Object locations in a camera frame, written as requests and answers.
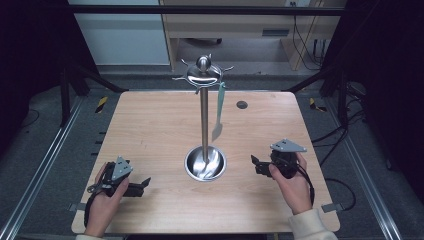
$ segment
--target gray floor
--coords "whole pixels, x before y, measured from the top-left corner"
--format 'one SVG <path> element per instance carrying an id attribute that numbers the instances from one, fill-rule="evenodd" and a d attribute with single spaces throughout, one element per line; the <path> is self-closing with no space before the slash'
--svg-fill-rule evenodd
<path id="1" fill-rule="evenodd" d="M 200 54 L 212 53 L 213 60 L 220 66 L 225 68 L 234 65 L 234 72 L 228 72 L 228 75 L 224 76 L 231 90 L 279 91 L 314 73 L 305 69 L 300 69 L 298 72 L 285 69 L 288 66 L 287 57 L 279 42 L 274 40 L 263 42 L 224 39 L 221 45 L 216 45 L 214 41 L 185 40 L 180 47 L 179 57 L 186 61 L 195 61 Z M 137 71 L 133 71 L 132 68 L 132 72 L 118 71 L 118 74 L 115 70 L 105 69 L 103 76 L 122 87 L 194 91 L 185 82 L 170 80 L 170 75 L 178 76 L 183 72 L 172 72 L 166 67 L 144 66 L 138 67 Z M 42 187 L 34 202 L 30 203 L 31 208 L 25 213 L 26 218 L 18 232 L 22 239 L 24 237 L 28 239 L 28 236 L 33 239 L 48 239 L 48 237 L 60 239 L 59 236 L 71 238 L 74 236 L 70 229 L 74 213 L 66 209 L 69 203 L 78 202 L 82 196 L 96 153 L 101 147 L 98 143 L 102 141 L 103 133 L 107 131 L 119 99 L 119 94 L 112 93 L 92 81 L 88 83 L 92 88 L 88 96 L 72 98 L 76 103 L 82 101 L 81 109 L 62 148 L 48 169 L 49 172 L 43 179 Z M 337 126 L 331 111 L 321 112 L 309 106 L 311 97 L 315 99 L 317 106 L 325 106 L 330 110 L 336 104 L 333 98 L 320 98 L 317 92 L 319 86 L 320 82 L 317 82 L 296 94 L 311 139 L 321 137 Z M 31 183 L 32 176 L 36 174 L 50 144 L 60 131 L 59 96 L 59 88 L 55 87 L 32 99 L 30 104 L 32 110 L 23 124 L 30 125 L 21 129 L 9 151 L 1 157 L 0 226 L 4 226 L 8 221 Z M 108 101 L 101 114 L 95 113 L 98 101 L 103 96 L 108 96 Z M 358 102 L 352 103 L 350 107 L 350 115 L 361 110 Z M 319 144 L 332 144 L 339 136 L 340 134 L 335 135 Z M 423 205 L 415 197 L 402 173 L 387 170 L 385 158 L 366 121 L 359 118 L 350 125 L 348 136 L 354 143 L 403 239 L 424 239 Z M 326 178 L 343 181 L 354 191 L 357 198 L 352 210 L 338 213 L 341 229 L 336 235 L 340 239 L 386 239 L 367 191 L 355 172 L 356 159 L 346 150 L 349 139 L 345 139 L 322 166 Z M 316 147 L 318 159 L 322 160 L 330 148 L 331 146 Z M 327 184 L 335 203 L 348 206 L 352 202 L 351 193 L 345 187 L 334 182 Z M 280 234 L 280 239 L 291 238 L 290 234 Z"/>

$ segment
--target human hand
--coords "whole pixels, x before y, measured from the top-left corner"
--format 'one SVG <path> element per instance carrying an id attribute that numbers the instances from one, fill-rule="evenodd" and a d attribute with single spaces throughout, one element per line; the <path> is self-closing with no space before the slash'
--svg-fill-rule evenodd
<path id="1" fill-rule="evenodd" d="M 306 171 L 305 158 L 298 152 L 296 152 L 296 157 L 299 165 Z M 293 215 L 312 209 L 308 182 L 302 174 L 297 172 L 293 178 L 286 179 L 273 164 L 269 165 L 269 171 L 272 178 L 277 181 L 284 199 L 292 209 Z"/>
<path id="2" fill-rule="evenodd" d="M 102 166 L 96 176 L 96 183 L 99 181 L 106 164 Z M 112 197 L 108 197 L 105 192 L 99 193 L 93 200 L 90 207 L 90 218 L 88 219 L 87 228 L 84 234 L 92 237 L 103 237 L 106 228 L 118 211 L 119 202 L 128 189 L 129 180 L 125 178 L 116 188 Z"/>

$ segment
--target metal bracket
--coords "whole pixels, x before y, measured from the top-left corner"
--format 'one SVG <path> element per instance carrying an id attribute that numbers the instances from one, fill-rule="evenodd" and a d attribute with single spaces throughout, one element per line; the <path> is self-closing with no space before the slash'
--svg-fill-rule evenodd
<path id="1" fill-rule="evenodd" d="M 112 180 L 119 179 L 126 174 L 132 172 L 133 168 L 121 156 L 116 159 L 115 168 L 113 169 Z"/>
<path id="2" fill-rule="evenodd" d="M 85 203 L 71 203 L 68 206 L 68 211 L 70 212 L 76 212 L 76 211 L 84 211 L 85 210 Z"/>
<path id="3" fill-rule="evenodd" d="M 306 148 L 288 140 L 287 138 L 271 144 L 270 147 L 279 152 L 306 152 Z"/>
<path id="4" fill-rule="evenodd" d="M 340 212 L 344 210 L 343 205 L 340 203 L 330 203 L 330 204 L 322 205 L 321 208 L 322 208 L 322 211 L 324 211 L 325 213 L 332 212 L 332 211 Z"/>

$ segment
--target spatula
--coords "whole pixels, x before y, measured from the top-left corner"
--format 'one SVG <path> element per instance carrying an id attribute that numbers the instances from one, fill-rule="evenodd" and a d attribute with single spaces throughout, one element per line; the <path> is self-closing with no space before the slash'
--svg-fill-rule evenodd
<path id="1" fill-rule="evenodd" d="M 215 141 L 221 135 L 221 132 L 222 132 L 221 112 L 222 112 L 222 105 L 224 103 L 224 95 L 225 95 L 225 82 L 221 82 L 221 84 L 219 84 L 219 90 L 218 90 L 218 107 L 216 110 L 215 127 L 212 130 L 212 142 Z"/>

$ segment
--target black curtain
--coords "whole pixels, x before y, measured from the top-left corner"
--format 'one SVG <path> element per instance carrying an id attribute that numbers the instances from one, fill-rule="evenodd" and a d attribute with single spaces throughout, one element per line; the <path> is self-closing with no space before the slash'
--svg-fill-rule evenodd
<path id="1" fill-rule="evenodd" d="M 355 7 L 364 1 L 348 2 Z M 421 1 L 381 0 L 343 55 L 348 81 L 362 83 L 364 107 L 393 169 L 404 173 L 424 202 L 424 7 Z M 343 17 L 324 68 L 334 64 L 343 44 L 363 18 Z"/>
<path id="2" fill-rule="evenodd" d="M 68 4 L 66 0 L 50 2 Z M 65 66 L 77 63 L 99 74 L 74 14 L 43 10 L 48 3 L 0 3 L 0 154 L 25 119 L 29 100 L 59 85 Z M 71 84 L 86 87 L 78 73 L 72 74 Z"/>

